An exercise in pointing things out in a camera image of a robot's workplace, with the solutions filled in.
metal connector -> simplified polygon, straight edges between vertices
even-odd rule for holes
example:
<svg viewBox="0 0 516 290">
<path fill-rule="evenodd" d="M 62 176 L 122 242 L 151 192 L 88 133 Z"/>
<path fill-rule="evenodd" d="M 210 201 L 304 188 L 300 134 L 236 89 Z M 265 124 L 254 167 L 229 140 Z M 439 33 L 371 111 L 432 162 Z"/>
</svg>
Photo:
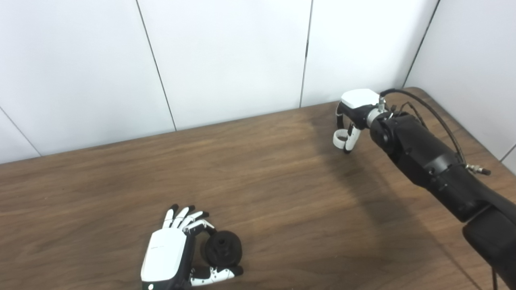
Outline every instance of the metal connector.
<svg viewBox="0 0 516 290">
<path fill-rule="evenodd" d="M 480 165 L 466 164 L 466 169 L 474 174 L 491 175 L 491 170 L 480 167 Z"/>
<path fill-rule="evenodd" d="M 378 111 L 385 112 L 385 98 L 382 96 L 378 99 Z"/>
</svg>

robotic arm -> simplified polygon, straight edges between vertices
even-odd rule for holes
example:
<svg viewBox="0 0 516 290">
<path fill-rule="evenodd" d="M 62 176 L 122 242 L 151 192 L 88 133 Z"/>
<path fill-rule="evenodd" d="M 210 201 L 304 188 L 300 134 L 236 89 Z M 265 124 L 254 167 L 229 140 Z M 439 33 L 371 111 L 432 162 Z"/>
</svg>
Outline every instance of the robotic arm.
<svg viewBox="0 0 516 290">
<path fill-rule="evenodd" d="M 337 108 L 334 144 L 350 153 L 368 128 L 372 140 L 417 186 L 427 189 L 459 221 L 468 243 L 516 290 L 516 205 L 476 179 L 469 171 L 489 173 L 463 163 L 413 115 L 386 110 L 384 96 L 368 89 L 348 91 Z M 342 117 L 351 120 L 344 129 Z"/>
</svg>

white wall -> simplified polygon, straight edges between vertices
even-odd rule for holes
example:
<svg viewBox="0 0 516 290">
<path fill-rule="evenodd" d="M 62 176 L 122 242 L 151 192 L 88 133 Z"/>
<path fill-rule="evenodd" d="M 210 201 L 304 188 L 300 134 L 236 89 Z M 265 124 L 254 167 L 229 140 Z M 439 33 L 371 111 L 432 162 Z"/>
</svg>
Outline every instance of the white wall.
<svg viewBox="0 0 516 290">
<path fill-rule="evenodd" d="M 0 107 L 43 155 L 174 130 L 134 1 L 0 2 Z"/>
<path fill-rule="evenodd" d="M 16 126 L 0 109 L 0 164 L 39 157 L 38 152 L 25 139 Z"/>
<path fill-rule="evenodd" d="M 1 2 L 0 163 L 400 86 L 435 2 Z"/>
<path fill-rule="evenodd" d="M 516 174 L 516 150 L 512 151 L 505 157 L 503 164 L 509 168 L 512 173 Z"/>
<path fill-rule="evenodd" d="M 406 84 L 425 89 L 498 159 L 516 144 L 515 15 L 512 0 L 441 1 Z M 516 172 L 514 162 L 504 164 Z"/>
<path fill-rule="evenodd" d="M 139 0 L 178 130 L 299 107 L 310 0 Z"/>
<path fill-rule="evenodd" d="M 437 0 L 315 0 L 303 106 L 400 88 Z"/>
</svg>

table surface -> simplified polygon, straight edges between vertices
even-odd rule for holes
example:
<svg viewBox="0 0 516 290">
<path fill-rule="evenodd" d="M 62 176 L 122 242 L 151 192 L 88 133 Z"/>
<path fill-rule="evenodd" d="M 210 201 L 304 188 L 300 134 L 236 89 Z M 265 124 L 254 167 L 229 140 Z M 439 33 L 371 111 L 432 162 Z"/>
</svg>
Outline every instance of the table surface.
<svg viewBox="0 0 516 290">
<path fill-rule="evenodd" d="M 490 289 L 461 223 L 368 134 L 349 155 L 333 146 L 335 107 L 0 165 L 1 288 L 141 289 L 150 235 L 178 203 L 210 212 L 243 244 L 244 275 L 206 289 Z M 515 176 L 438 111 L 468 162 L 493 171 L 479 178 L 516 201 Z"/>
</svg>

black cable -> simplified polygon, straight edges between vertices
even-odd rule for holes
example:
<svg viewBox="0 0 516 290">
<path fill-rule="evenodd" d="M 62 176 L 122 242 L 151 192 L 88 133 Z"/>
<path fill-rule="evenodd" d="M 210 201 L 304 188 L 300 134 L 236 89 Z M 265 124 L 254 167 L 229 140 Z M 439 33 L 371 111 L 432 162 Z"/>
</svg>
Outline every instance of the black cable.
<svg viewBox="0 0 516 290">
<path fill-rule="evenodd" d="M 401 111 L 403 110 L 403 107 L 405 107 L 405 105 L 409 105 L 409 107 L 414 111 L 414 113 L 416 114 L 417 118 L 419 119 L 421 125 L 423 127 L 425 127 L 426 129 L 428 129 L 428 127 L 426 126 L 425 124 L 425 121 L 423 121 L 423 117 L 421 117 L 421 115 L 419 114 L 419 112 L 416 110 L 416 108 L 412 105 L 411 102 L 406 102 L 404 103 L 403 105 L 401 105 L 401 108 L 399 109 L 399 113 L 398 113 L 398 116 L 401 114 Z"/>
<path fill-rule="evenodd" d="M 418 96 L 416 96 L 416 95 L 414 95 L 412 93 L 409 93 L 407 91 L 404 91 L 404 90 L 388 89 L 388 90 L 385 90 L 385 91 L 381 92 L 380 93 L 380 97 L 384 98 L 386 95 L 388 95 L 390 93 L 394 93 L 394 92 L 402 93 L 404 95 L 407 95 L 407 96 L 413 98 L 414 100 L 418 101 L 425 108 L 427 108 L 432 113 L 432 115 L 439 121 L 439 123 L 443 126 L 444 130 L 448 133 L 448 136 L 450 137 L 451 141 L 453 142 L 453 145 L 455 146 L 455 150 L 457 151 L 457 154 L 459 155 L 460 161 L 462 163 L 466 164 L 466 158 L 464 157 L 464 154 L 462 153 L 462 149 L 460 149 L 459 142 L 455 138 L 455 135 L 450 130 L 448 125 L 446 125 L 446 122 L 444 122 L 443 118 L 441 118 L 441 116 L 439 116 L 439 114 L 436 112 L 436 110 L 434 110 L 430 105 L 428 105 L 425 101 L 423 101 Z"/>
<path fill-rule="evenodd" d="M 493 290 L 498 290 L 498 279 L 496 278 L 496 272 L 494 268 L 491 268 L 493 272 Z"/>
</svg>

